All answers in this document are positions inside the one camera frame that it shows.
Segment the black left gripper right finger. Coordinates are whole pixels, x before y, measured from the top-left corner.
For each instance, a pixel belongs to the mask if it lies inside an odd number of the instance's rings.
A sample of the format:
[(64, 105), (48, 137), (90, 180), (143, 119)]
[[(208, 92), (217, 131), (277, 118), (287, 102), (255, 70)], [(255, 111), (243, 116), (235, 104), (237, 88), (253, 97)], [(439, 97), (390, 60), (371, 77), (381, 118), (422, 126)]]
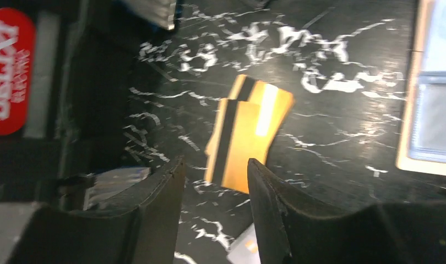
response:
[(262, 263), (446, 263), (446, 201), (377, 203), (347, 212), (247, 167)]

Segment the tan card holder with sleeves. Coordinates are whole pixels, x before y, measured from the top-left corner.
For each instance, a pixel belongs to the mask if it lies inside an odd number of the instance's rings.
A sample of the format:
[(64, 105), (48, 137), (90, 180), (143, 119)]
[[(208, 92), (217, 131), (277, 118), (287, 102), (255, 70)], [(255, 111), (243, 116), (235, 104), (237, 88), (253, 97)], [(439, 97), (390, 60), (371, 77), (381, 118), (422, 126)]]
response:
[(446, 176), (446, 1), (418, 3), (395, 164)]

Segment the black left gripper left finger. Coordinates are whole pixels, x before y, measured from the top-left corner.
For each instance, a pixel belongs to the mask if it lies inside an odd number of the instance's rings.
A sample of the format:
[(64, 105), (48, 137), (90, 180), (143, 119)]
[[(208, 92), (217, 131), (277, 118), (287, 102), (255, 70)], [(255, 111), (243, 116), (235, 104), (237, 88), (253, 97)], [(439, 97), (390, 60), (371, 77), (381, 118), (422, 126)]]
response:
[(0, 202), (0, 263), (172, 263), (184, 183), (178, 157), (102, 209)]

